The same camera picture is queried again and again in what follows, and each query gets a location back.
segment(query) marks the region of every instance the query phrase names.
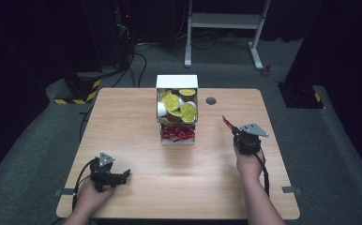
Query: black curtain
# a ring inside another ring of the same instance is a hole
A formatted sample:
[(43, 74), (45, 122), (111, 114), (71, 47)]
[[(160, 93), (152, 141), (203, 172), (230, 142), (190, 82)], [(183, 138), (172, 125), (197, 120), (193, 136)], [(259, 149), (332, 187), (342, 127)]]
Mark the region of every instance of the black curtain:
[(286, 85), (325, 87), (362, 157), (362, 1), (323, 1)]
[(0, 1), (0, 162), (49, 104), (46, 87), (62, 78), (44, 24), (41, 1)]
[(261, 39), (282, 38), (288, 42), (304, 38), (322, 0), (272, 0)]

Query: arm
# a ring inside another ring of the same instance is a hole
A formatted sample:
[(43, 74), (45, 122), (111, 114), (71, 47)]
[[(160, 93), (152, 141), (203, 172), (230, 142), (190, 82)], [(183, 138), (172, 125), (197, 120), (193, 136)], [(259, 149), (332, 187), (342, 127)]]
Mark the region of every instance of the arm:
[(113, 192), (113, 187), (103, 192), (98, 192), (94, 187), (94, 182), (89, 178), (85, 179), (79, 189), (75, 209), (65, 221), (64, 225), (85, 224), (90, 216), (113, 195)]
[[(260, 183), (263, 169), (260, 162), (253, 155), (241, 155), (235, 147), (234, 151), (237, 158), (236, 167), (243, 183), (249, 224), (285, 224)], [(263, 152), (260, 151), (257, 155), (263, 160)]]

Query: wooden table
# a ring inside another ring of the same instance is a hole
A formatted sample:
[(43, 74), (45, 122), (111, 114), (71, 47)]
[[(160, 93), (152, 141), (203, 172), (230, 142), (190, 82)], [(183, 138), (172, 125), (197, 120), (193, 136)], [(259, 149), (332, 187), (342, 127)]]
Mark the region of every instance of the wooden table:
[[(209, 97), (217, 103), (207, 104)], [(156, 105), (155, 88), (99, 91), (65, 188), (74, 188), (99, 152), (115, 158), (112, 173), (131, 169), (131, 176), (95, 218), (247, 218), (233, 135), (222, 115), (237, 127), (254, 122), (269, 134), (261, 140), (271, 201), (284, 219), (299, 217), (294, 194), (282, 191), (291, 184), (260, 91), (200, 88), (194, 145), (160, 144)], [(69, 216), (71, 202), (71, 195), (61, 196), (59, 217)]]

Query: white metal stand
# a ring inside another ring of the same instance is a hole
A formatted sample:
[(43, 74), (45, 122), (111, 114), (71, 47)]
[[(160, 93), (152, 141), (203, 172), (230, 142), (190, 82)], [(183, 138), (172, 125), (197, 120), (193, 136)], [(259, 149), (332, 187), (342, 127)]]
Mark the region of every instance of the white metal stand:
[(233, 29), (253, 29), (256, 30), (253, 42), (249, 42), (249, 49), (254, 60), (256, 69), (263, 69), (260, 56), (257, 52), (257, 43), (263, 30), (266, 12), (268, 11), (271, 0), (265, 0), (264, 9), (259, 15), (247, 14), (220, 14), (220, 13), (193, 13), (192, 0), (189, 0), (188, 33), (187, 46), (185, 50), (185, 67), (192, 66), (191, 36), (192, 27), (211, 27), (211, 28), (233, 28)]

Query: gray carpet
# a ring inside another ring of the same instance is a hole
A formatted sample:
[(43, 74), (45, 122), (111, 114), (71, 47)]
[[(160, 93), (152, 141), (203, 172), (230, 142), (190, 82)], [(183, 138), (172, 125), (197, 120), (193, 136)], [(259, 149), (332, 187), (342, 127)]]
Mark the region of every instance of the gray carpet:
[[(210, 45), (198, 40), (193, 43), (199, 48)], [(296, 195), (301, 217), (287, 224), (362, 224), (362, 160), (325, 89), (314, 87), (325, 109), (306, 110), (286, 108), (277, 87), (301, 41), (259, 42), (264, 64), (272, 66), (269, 77), (255, 70), (246, 44), (243, 39), (229, 38), (208, 50), (194, 48), (191, 68), (184, 68), (183, 47), (139, 45), (137, 52), (147, 60), (141, 87), (155, 87), (158, 74), (197, 74), (200, 87), (259, 89), (291, 183), (302, 191)], [(135, 55), (131, 68), (137, 81), (143, 65), (143, 59)], [(104, 78), (99, 88), (112, 86), (119, 77)], [(59, 197), (53, 194), (64, 186), (78, 149), (80, 113), (93, 105), (53, 103), (61, 83), (47, 87), (52, 103), (24, 131), (0, 165), (0, 224), (50, 224), (57, 219)], [(116, 87), (131, 86), (130, 73), (126, 73)]]

